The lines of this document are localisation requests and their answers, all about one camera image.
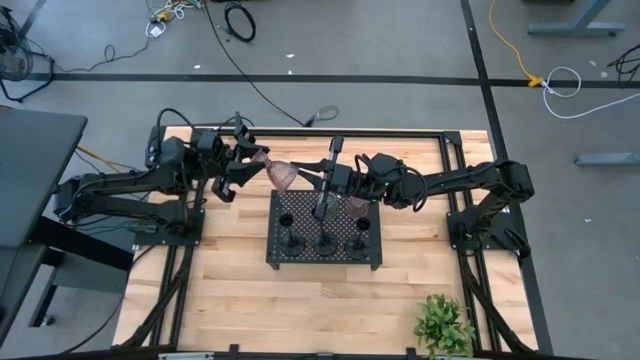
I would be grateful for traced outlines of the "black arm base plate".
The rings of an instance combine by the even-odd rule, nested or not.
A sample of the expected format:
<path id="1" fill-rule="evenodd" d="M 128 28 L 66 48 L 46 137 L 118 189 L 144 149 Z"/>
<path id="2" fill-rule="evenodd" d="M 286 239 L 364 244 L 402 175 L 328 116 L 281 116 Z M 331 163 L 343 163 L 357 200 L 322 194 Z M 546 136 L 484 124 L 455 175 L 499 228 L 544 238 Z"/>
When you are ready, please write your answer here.
<path id="1" fill-rule="evenodd" d="M 133 243 L 136 245 L 195 246 L 201 241 L 205 219 L 204 209 L 191 209 L 186 227 L 183 230 L 171 230 L 158 227 L 151 232 L 135 231 Z"/>
<path id="2" fill-rule="evenodd" d="M 448 213 L 447 228 L 450 245 L 462 250 L 508 250 L 520 253 L 524 239 L 513 225 L 510 214 L 498 213 L 488 225 L 470 228 L 465 225 L 462 212 Z"/>

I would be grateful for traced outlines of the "large pink ribbed glass holder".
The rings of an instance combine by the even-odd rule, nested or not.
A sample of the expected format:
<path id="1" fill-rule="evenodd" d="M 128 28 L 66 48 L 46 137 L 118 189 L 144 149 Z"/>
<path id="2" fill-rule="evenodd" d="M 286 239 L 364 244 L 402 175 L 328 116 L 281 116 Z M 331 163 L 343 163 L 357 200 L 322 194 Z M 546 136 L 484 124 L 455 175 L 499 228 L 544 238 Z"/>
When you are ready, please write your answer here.
<path id="1" fill-rule="evenodd" d="M 297 166 L 280 160 L 271 160 L 262 150 L 252 157 L 252 161 L 264 164 L 267 177 L 279 193 L 285 192 L 292 185 L 299 172 Z"/>

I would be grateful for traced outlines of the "green potted plant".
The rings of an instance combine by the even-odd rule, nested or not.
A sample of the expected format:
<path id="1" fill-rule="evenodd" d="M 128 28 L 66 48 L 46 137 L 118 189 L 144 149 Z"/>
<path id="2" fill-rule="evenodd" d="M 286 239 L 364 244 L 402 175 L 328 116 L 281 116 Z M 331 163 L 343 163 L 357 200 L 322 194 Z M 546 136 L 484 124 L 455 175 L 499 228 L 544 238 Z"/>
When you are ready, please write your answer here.
<path id="1" fill-rule="evenodd" d="M 428 295 L 419 304 L 420 315 L 416 318 L 413 335 L 417 345 L 427 351 L 429 360 L 445 356 L 473 356 L 475 327 L 464 318 L 466 307 L 443 294 Z"/>

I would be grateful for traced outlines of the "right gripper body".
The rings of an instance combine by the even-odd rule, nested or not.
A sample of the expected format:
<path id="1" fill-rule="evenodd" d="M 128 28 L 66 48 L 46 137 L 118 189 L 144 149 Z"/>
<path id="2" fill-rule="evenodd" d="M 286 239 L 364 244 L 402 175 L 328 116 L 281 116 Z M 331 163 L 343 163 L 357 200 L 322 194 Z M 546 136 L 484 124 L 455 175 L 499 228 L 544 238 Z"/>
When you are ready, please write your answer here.
<path id="1" fill-rule="evenodd" d="M 339 194 L 347 199 L 348 197 L 357 197 L 356 191 L 359 188 L 361 176 L 350 166 L 338 163 L 338 157 L 342 152 L 344 138 L 340 135 L 334 136 L 329 145 L 329 155 L 327 158 L 328 166 L 321 176 L 326 180 L 326 188 L 318 190 L 320 192 L 319 201 L 323 201 L 329 192 Z"/>

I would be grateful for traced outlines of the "grey T-shaped desk foot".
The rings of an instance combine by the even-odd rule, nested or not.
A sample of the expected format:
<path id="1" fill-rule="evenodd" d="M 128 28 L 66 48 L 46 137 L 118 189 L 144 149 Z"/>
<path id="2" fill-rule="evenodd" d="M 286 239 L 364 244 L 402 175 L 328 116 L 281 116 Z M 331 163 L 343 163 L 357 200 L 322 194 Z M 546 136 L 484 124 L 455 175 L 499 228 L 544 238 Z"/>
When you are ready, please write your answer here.
<path id="1" fill-rule="evenodd" d="M 598 22 L 595 18 L 611 0 L 588 0 L 585 8 L 573 19 L 564 22 L 529 23 L 530 35 L 615 37 L 627 26 L 622 22 Z"/>

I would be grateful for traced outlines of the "grey straight desk foot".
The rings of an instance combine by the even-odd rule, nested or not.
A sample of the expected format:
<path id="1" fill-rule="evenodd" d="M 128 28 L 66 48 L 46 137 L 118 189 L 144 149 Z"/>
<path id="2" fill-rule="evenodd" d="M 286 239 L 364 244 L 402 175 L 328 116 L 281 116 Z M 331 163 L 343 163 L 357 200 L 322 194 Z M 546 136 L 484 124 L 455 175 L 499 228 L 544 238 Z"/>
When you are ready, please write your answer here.
<path id="1" fill-rule="evenodd" d="M 640 152 L 584 153 L 576 156 L 577 166 L 640 166 Z"/>

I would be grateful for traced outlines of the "silver bar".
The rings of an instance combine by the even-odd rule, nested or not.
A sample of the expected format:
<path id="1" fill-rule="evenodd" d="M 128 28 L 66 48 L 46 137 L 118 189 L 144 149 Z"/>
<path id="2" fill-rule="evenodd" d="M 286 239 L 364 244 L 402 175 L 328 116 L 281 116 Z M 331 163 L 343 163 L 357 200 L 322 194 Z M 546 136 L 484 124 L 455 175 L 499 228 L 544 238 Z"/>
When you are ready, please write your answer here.
<path id="1" fill-rule="evenodd" d="M 214 352 L 161 353 L 157 360 L 215 360 Z"/>

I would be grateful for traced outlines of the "dark grey desk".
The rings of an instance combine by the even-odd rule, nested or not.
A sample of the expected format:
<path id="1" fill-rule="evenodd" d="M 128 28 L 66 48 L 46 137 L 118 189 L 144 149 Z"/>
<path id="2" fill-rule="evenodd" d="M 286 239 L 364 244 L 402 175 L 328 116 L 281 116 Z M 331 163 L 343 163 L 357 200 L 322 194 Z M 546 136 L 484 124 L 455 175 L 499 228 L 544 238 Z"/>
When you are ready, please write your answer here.
<path id="1" fill-rule="evenodd" d="M 52 250 L 127 270 L 133 254 L 43 215 L 88 119 L 0 110 L 0 347 Z"/>

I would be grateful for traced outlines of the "black diagonal frame strut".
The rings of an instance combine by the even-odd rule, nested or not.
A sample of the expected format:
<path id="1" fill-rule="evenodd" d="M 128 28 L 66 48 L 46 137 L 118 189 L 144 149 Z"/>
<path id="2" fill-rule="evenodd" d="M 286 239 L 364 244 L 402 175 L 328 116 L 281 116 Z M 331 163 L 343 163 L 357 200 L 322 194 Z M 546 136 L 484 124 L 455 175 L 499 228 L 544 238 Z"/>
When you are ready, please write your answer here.
<path id="1" fill-rule="evenodd" d="M 505 340 L 510 350 L 514 353 L 534 353 L 535 350 L 525 345 L 509 327 L 506 320 L 494 306 L 492 299 L 483 291 L 471 270 L 464 251 L 458 251 L 458 259 L 461 261 L 460 271 L 463 283 L 478 299 L 481 306 L 484 308 L 485 314 L 489 317 L 498 333 Z"/>
<path id="2" fill-rule="evenodd" d="M 184 250 L 178 271 L 171 281 L 160 290 L 156 304 L 152 307 L 142 324 L 121 344 L 122 347 L 140 347 L 148 336 L 151 336 L 150 343 L 152 346 L 158 345 L 159 337 L 155 336 L 155 334 L 161 331 L 162 326 L 159 325 L 159 322 L 164 319 L 165 310 L 173 298 L 176 298 L 176 310 L 174 311 L 174 321 L 169 344 L 177 344 L 180 330 L 179 322 L 182 319 L 184 310 L 193 254 L 194 247 L 187 246 Z"/>

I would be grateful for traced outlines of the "black corner bracket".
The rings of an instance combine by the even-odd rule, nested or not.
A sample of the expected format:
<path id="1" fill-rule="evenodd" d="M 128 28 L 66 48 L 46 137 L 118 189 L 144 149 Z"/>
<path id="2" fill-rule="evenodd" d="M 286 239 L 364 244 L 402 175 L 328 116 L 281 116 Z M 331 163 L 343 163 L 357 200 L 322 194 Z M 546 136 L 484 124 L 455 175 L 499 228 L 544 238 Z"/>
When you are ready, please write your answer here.
<path id="1" fill-rule="evenodd" d="M 165 135 L 165 127 L 156 125 L 149 134 L 145 146 L 145 166 L 147 169 L 159 167 L 162 162 L 162 142 Z"/>

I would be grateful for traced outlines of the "black perforated metal riser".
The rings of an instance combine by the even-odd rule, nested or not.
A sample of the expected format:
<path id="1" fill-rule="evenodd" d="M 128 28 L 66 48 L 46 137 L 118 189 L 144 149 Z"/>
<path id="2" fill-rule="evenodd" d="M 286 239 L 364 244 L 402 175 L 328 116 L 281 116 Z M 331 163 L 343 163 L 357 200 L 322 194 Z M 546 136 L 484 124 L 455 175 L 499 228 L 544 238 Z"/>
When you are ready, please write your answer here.
<path id="1" fill-rule="evenodd" d="M 270 197 L 269 226 L 266 245 L 266 263 L 277 270 L 282 264 L 341 264 L 368 265 L 373 271 L 383 263 L 381 245 L 380 210 L 377 203 L 371 203 L 367 219 L 370 228 L 365 235 L 369 245 L 369 254 L 362 260 L 351 259 L 344 249 L 344 244 L 358 233 L 356 220 L 344 214 L 345 198 L 341 197 L 341 213 L 333 221 L 325 221 L 325 229 L 337 238 L 336 252 L 330 256 L 320 256 L 314 249 L 319 226 L 314 219 L 313 210 L 318 203 L 319 193 L 312 190 L 290 190 L 279 193 L 273 191 Z M 306 248 L 296 257 L 286 255 L 280 241 L 283 228 L 279 224 L 281 215 L 288 213 L 293 216 L 293 232 L 306 240 Z"/>

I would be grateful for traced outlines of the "black round ball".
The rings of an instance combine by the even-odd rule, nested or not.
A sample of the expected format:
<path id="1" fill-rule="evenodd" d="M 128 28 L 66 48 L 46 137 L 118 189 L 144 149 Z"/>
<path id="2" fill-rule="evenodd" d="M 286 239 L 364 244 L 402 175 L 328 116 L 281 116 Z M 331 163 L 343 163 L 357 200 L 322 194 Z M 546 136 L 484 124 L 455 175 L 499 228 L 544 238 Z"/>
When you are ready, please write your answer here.
<path id="1" fill-rule="evenodd" d="M 280 241 L 282 251 L 291 257 L 299 256 L 306 248 L 306 240 L 293 232 L 293 216 L 285 213 L 280 216 L 279 224 L 283 228 L 283 237 Z"/>

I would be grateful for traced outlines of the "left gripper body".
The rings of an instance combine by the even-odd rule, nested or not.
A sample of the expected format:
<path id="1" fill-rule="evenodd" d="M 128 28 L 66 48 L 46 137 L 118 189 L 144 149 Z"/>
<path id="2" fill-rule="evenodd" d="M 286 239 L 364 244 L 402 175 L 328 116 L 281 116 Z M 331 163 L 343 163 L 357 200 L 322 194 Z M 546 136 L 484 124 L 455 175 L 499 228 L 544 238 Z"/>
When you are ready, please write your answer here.
<path id="1" fill-rule="evenodd" d="M 243 134 L 235 136 L 250 139 L 248 128 L 244 125 Z M 227 177 L 227 166 L 237 162 L 237 143 L 234 147 L 226 144 L 219 133 L 213 129 L 203 130 L 196 141 L 196 155 L 200 174 L 198 180 L 213 179 L 211 191 L 223 202 L 230 203 L 234 200 L 236 192 L 231 189 L 231 183 Z"/>

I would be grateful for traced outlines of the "black table frame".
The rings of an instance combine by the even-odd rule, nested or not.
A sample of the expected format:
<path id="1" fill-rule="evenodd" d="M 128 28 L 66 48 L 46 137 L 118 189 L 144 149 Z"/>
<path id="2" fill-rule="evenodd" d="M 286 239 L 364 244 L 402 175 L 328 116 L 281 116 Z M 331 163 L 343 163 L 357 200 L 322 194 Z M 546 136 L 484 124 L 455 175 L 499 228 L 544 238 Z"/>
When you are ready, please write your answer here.
<path id="1" fill-rule="evenodd" d="M 345 137 L 339 162 L 381 152 L 404 159 L 423 174 L 493 160 L 488 135 L 474 130 L 256 128 L 257 142 L 282 161 L 316 162 L 330 138 Z M 436 196 L 420 213 L 381 208 L 383 263 L 284 264 L 265 261 L 273 187 L 267 175 L 237 188 L 232 203 L 210 190 L 204 204 L 203 240 L 194 251 L 178 339 L 179 350 L 406 355 L 416 346 L 412 330 L 419 302 L 445 294 L 462 302 L 458 259 L 449 246 L 446 213 L 469 195 Z M 151 250 L 134 266 L 111 344 L 133 335 L 155 305 L 167 248 Z M 509 251 L 484 259 L 496 308 L 526 345 L 553 353 L 532 257 L 519 262 Z"/>

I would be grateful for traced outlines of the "black floor fan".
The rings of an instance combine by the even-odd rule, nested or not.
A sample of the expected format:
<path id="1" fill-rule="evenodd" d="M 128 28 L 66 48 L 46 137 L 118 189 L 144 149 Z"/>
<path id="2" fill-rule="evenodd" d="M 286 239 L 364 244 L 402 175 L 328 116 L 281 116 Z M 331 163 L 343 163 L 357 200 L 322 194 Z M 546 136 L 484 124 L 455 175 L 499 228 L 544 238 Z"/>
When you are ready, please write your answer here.
<path id="1" fill-rule="evenodd" d="M 28 32 L 46 1 L 36 0 L 22 25 L 16 22 L 10 8 L 0 5 L 0 89 L 8 100 L 22 103 L 26 98 L 49 86 L 53 80 L 55 60 L 45 53 L 32 51 L 27 38 Z M 33 70 L 34 56 L 41 57 L 49 63 L 46 81 L 20 97 L 11 96 L 4 81 L 20 82 L 27 79 Z"/>

